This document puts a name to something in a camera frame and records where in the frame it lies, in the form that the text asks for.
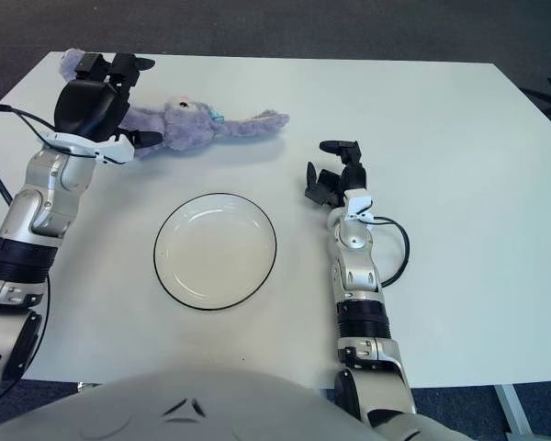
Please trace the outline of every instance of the blue tag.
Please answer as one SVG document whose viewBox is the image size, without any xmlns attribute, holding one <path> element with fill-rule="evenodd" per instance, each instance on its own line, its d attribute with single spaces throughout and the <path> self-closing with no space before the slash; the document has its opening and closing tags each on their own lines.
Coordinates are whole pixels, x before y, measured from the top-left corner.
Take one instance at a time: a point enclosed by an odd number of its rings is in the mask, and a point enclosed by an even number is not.
<svg viewBox="0 0 551 441">
<path fill-rule="evenodd" d="M 208 107 L 208 113 L 210 114 L 210 117 L 215 122 L 224 122 L 224 117 L 220 115 L 219 112 L 217 112 L 214 108 Z"/>
</svg>

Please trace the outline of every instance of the floor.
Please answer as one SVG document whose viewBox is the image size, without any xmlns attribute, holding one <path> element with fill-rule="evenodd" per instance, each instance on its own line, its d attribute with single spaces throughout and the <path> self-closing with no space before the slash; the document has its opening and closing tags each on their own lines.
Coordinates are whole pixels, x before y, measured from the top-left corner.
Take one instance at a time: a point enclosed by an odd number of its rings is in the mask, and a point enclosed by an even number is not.
<svg viewBox="0 0 551 441">
<path fill-rule="evenodd" d="M 47 52 L 69 47 L 493 62 L 518 86 L 551 94 L 551 0 L 0 0 L 0 98 Z M 74 391 L 21 381 L 0 402 L 0 423 Z M 551 382 L 517 391 L 534 431 L 551 435 Z M 475 439 L 505 439 L 493 388 L 413 393 L 420 413 Z"/>
</svg>

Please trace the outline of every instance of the clear plate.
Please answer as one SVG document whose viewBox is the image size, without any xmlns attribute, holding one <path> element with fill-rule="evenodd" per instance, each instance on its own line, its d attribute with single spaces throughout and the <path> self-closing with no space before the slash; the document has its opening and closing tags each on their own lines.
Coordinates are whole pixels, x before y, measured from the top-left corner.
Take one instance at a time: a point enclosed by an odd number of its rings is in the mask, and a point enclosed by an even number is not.
<svg viewBox="0 0 551 441">
<path fill-rule="evenodd" d="M 213 193 L 187 201 L 165 220 L 153 260 L 163 288 L 176 300 L 221 310 L 263 285 L 276 260 L 276 232 L 250 200 Z"/>
</svg>

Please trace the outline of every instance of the plush bunny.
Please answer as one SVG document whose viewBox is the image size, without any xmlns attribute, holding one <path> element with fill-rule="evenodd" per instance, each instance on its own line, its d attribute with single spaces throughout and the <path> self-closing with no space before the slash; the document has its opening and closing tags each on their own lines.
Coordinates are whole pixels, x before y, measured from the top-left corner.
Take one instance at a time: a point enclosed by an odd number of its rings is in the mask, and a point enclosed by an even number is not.
<svg viewBox="0 0 551 441">
<path fill-rule="evenodd" d="M 78 49 L 69 49 L 62 58 L 60 73 L 66 81 L 75 78 L 75 66 L 84 56 Z M 120 123 L 122 129 L 159 131 L 163 142 L 139 149 L 138 156 L 170 147 L 189 150 L 202 147 L 216 136 L 255 136 L 274 133 L 289 122 L 289 116 L 266 110 L 244 120 L 225 120 L 212 107 L 187 98 L 170 99 L 162 110 L 131 107 Z"/>
</svg>

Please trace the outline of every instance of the plate rim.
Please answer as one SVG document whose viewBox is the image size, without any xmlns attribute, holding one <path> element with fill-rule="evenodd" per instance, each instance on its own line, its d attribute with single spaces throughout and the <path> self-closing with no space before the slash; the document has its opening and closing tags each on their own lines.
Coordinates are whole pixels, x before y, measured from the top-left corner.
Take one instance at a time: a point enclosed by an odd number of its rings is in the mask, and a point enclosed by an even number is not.
<svg viewBox="0 0 551 441">
<path fill-rule="evenodd" d="M 206 196 L 215 196 L 215 195 L 219 195 L 219 196 L 234 196 L 236 198 L 241 198 L 241 199 L 244 199 L 246 200 L 247 202 L 255 205 L 255 207 L 257 209 L 259 209 L 265 216 L 265 218 L 267 219 L 267 222 L 269 223 L 269 226 L 270 228 L 272 229 L 272 233 L 274 234 L 274 258 L 272 259 L 272 263 L 271 265 L 269 266 L 269 270 L 267 271 L 267 273 L 265 274 L 265 277 L 264 279 L 261 281 L 261 283 L 259 285 L 257 285 L 257 288 L 255 288 L 251 293 L 249 293 L 248 296 L 244 297 L 243 299 L 241 300 L 238 300 L 236 301 L 235 303 L 232 303 L 228 306 L 221 306 L 219 308 L 201 308 L 201 307 L 198 307 L 198 306 L 192 306 L 192 305 L 189 305 L 187 303 L 185 303 L 184 301 L 181 301 L 180 299 L 177 299 L 171 292 L 170 290 L 164 285 L 163 281 L 162 281 L 162 278 L 160 277 L 159 275 L 159 271 L 157 270 L 157 263 L 155 261 L 155 251 L 156 251 L 156 248 L 157 248 L 157 241 L 159 240 L 159 236 L 160 234 L 162 233 L 162 229 L 163 227 L 165 226 L 165 224 L 167 223 L 167 221 L 170 220 L 170 218 L 172 216 L 174 216 L 174 213 L 176 213 L 179 209 L 181 209 L 184 205 L 186 204 L 189 204 L 190 202 L 196 200 L 196 199 L 200 199 L 200 198 L 205 198 Z M 199 196 L 196 196 L 195 198 L 191 198 L 191 199 L 188 199 L 186 202 L 182 203 L 181 205 L 179 205 L 175 210 L 173 210 L 166 218 L 165 220 L 163 221 L 162 223 L 162 226 L 159 227 L 159 231 L 157 232 L 157 234 L 155 235 L 155 240 L 153 241 L 153 268 L 155 269 L 155 276 L 157 276 L 157 280 L 159 280 L 159 283 L 161 284 L 163 290 L 165 291 L 165 293 L 167 295 L 169 295 L 172 299 L 174 299 L 175 301 L 177 301 L 178 303 L 181 303 L 182 305 L 184 306 L 187 306 L 188 308 L 192 308 L 193 310 L 198 310 L 198 311 L 223 311 L 223 310 L 227 310 L 228 308 L 232 308 L 233 306 L 237 306 L 237 305 L 240 305 L 241 303 L 243 303 L 244 301 L 246 301 L 247 299 L 249 299 L 253 294 L 255 294 L 255 292 L 257 292 L 259 290 L 260 287 L 262 287 L 265 283 L 265 281 L 267 280 L 267 278 L 269 277 L 270 274 L 272 274 L 272 270 L 274 269 L 274 265 L 276 264 L 276 257 L 277 257 L 277 234 L 276 234 L 276 229 L 274 228 L 274 224 L 272 223 L 272 220 L 269 218 L 269 216 L 267 216 L 267 213 L 259 206 L 257 205 L 256 203 L 254 203 L 252 200 L 246 198 L 245 196 L 241 196 L 241 195 L 236 195 L 234 193 L 228 193 L 228 192 L 212 192 L 212 193 L 205 193 L 204 195 L 199 195 Z"/>
</svg>

